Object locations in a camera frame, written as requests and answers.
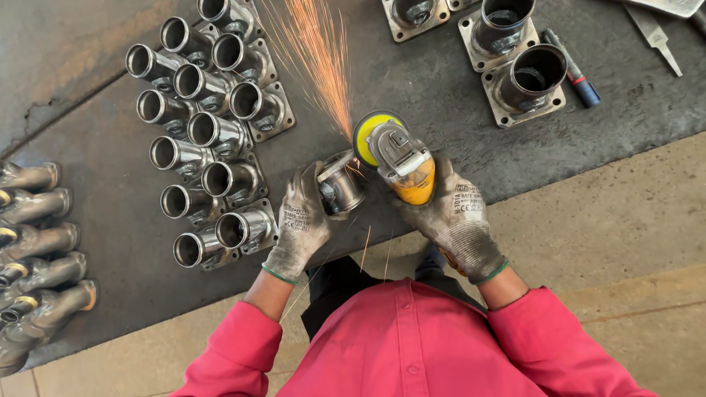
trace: pipe flange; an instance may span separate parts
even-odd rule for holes
[[[534,28],[532,18],[528,18],[524,27],[525,38],[515,49],[499,57],[480,52],[473,45],[473,30],[474,26],[482,19],[482,12],[482,9],[479,9],[458,21],[458,29],[461,32],[461,38],[463,39],[463,44],[466,46],[468,57],[471,59],[473,70],[483,72],[500,66],[501,64],[508,63],[514,60],[522,51],[542,42],[537,34],[537,29]]]

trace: work glove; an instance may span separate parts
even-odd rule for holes
[[[395,200],[394,205],[407,223],[441,248],[453,268],[474,285],[485,283],[500,273],[508,260],[490,235],[480,190],[453,172],[448,159],[438,156],[435,160],[431,200],[421,206]]]
[[[280,280],[297,284],[311,256],[323,246],[349,212],[327,215],[323,209],[316,176],[323,171],[317,161],[297,168],[287,183],[280,207],[280,239],[263,268]]]

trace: scratched metal surface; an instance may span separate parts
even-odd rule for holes
[[[684,70],[674,78],[647,48],[620,4],[597,0],[540,2],[534,23],[548,25],[596,86],[603,103],[582,108],[565,83],[560,112],[511,129],[496,127],[472,71],[456,22],[397,45],[379,0],[332,0],[349,26],[354,118],[377,108],[399,112],[413,133],[477,184],[489,203],[557,182],[619,158],[706,130],[706,43],[685,21],[660,19]],[[328,121],[305,108],[303,93],[279,66],[298,124],[256,146],[274,207],[281,204],[293,169],[348,147],[328,131]],[[36,350],[30,366],[202,307],[247,289],[267,252],[245,256],[212,273],[180,268],[174,238],[185,223],[161,214],[158,200],[176,174],[148,160],[159,127],[140,122],[134,100],[145,82],[120,78],[52,125],[15,155],[21,165],[64,164],[64,186],[74,189],[70,220],[83,226],[81,250],[89,276],[99,280],[102,301],[80,313],[53,343]],[[311,265],[410,232],[390,205],[392,193],[366,172],[367,198],[355,224],[334,237]]]
[[[0,155],[120,75],[135,42],[156,47],[196,0],[0,1]]]

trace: orange sparks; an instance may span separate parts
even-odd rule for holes
[[[277,57],[303,80],[306,101],[352,141],[347,32],[340,11],[339,26],[327,0],[285,0],[286,18],[267,2],[269,6],[263,4],[274,27],[268,35]]]

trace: black pants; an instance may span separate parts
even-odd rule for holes
[[[350,256],[307,270],[306,274],[309,276],[311,297],[309,308],[301,315],[301,320],[309,335],[309,341],[316,335],[323,322],[350,297],[383,282],[372,278],[365,271],[361,272]],[[414,271],[414,280],[446,292],[483,313],[486,312],[485,307],[468,296],[455,278],[445,275],[441,267],[428,257]]]

